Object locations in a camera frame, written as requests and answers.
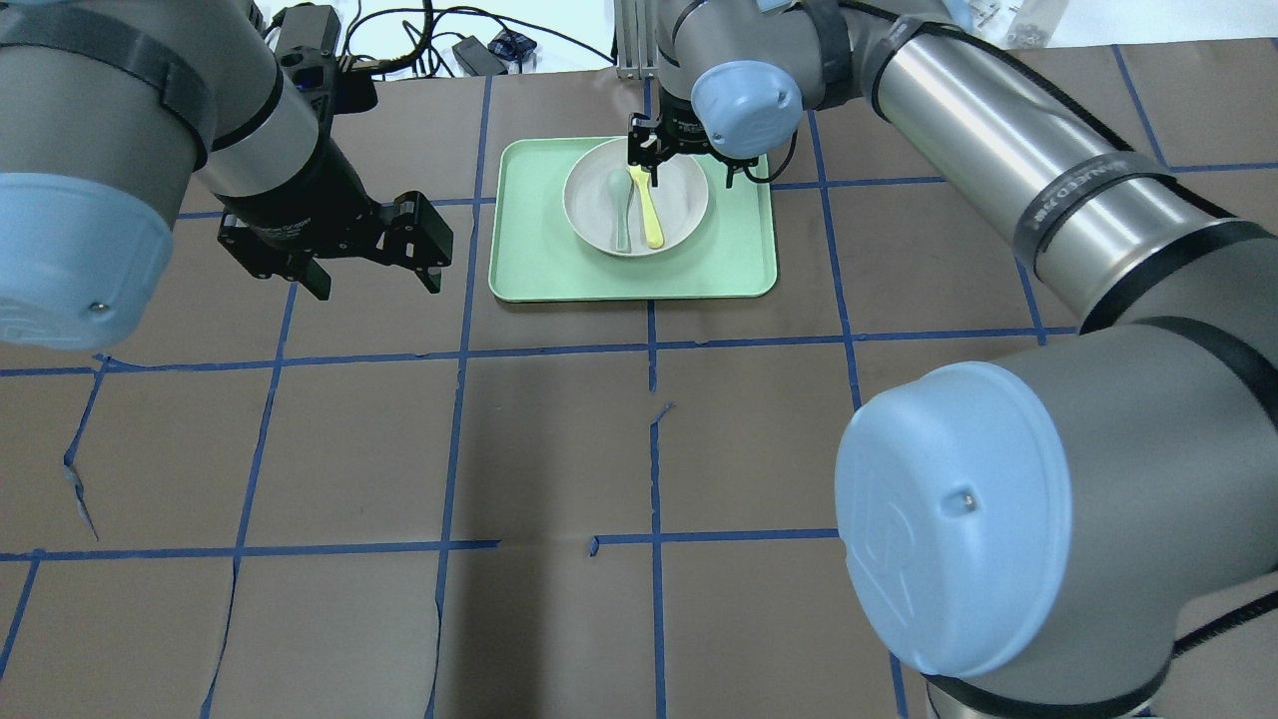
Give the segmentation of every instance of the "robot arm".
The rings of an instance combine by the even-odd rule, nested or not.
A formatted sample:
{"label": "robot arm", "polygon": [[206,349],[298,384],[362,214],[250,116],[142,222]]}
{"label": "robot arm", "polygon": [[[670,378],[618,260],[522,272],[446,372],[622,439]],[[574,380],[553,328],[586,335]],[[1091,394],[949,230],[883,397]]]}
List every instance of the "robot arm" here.
{"label": "robot arm", "polygon": [[942,716],[1126,715],[1180,608],[1278,563],[1278,243],[946,10],[668,0],[630,161],[709,152],[731,178],[864,95],[1084,318],[869,402],[837,513],[861,607]]}
{"label": "robot arm", "polygon": [[452,232],[418,192],[382,206],[364,190],[328,137],[340,78],[323,40],[277,61],[243,0],[9,5],[0,340],[98,349],[128,336],[193,170],[226,206],[219,239],[254,276],[326,299],[316,258],[366,257],[438,291]]}

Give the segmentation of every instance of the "yellow spoon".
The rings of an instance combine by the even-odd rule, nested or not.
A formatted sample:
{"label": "yellow spoon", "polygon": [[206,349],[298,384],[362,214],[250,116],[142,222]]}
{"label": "yellow spoon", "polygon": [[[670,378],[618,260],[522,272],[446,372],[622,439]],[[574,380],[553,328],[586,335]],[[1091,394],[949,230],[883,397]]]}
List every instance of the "yellow spoon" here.
{"label": "yellow spoon", "polygon": [[652,193],[648,192],[648,181],[652,179],[643,167],[630,165],[630,179],[635,180],[639,188],[639,208],[643,211],[644,240],[652,249],[661,249],[666,244],[666,234],[661,231],[661,222],[657,220],[657,208],[652,203]]}

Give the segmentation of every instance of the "white plate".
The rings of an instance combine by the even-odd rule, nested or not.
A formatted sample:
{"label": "white plate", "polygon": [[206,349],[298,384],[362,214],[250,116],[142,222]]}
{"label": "white plate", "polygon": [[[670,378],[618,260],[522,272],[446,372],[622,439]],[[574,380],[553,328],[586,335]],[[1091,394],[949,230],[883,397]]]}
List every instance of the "white plate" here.
{"label": "white plate", "polygon": [[564,183],[564,212],[576,234],[599,252],[616,257],[647,257],[674,249],[693,234],[705,216],[709,204],[709,185],[702,166],[688,155],[676,155],[662,162],[657,170],[659,185],[651,188],[652,203],[666,235],[666,244],[657,249],[648,246],[643,234],[643,212],[639,208],[639,189],[631,183],[630,253],[613,249],[616,209],[608,195],[608,174],[625,170],[626,138],[610,139],[581,156]]}

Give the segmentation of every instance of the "black connector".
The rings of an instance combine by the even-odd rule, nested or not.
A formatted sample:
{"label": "black connector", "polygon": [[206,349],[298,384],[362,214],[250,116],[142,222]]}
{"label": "black connector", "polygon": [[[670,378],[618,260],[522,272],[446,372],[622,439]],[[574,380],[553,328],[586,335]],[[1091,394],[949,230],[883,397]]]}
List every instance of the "black connector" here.
{"label": "black connector", "polygon": [[483,46],[475,36],[470,36],[452,46],[452,56],[468,75],[504,75],[510,70],[506,64]]}

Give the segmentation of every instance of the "green tray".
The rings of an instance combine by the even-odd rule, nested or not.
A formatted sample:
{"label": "green tray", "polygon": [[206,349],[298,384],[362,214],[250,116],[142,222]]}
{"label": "green tray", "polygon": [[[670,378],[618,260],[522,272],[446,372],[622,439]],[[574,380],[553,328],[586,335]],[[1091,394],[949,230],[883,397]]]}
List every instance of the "green tray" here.
{"label": "green tray", "polygon": [[[613,257],[588,245],[564,213],[573,165],[611,137],[520,139],[501,155],[488,286],[506,301],[758,296],[777,281],[768,185],[698,156],[711,185],[700,226],[651,257]],[[767,158],[757,171],[767,172]]]}

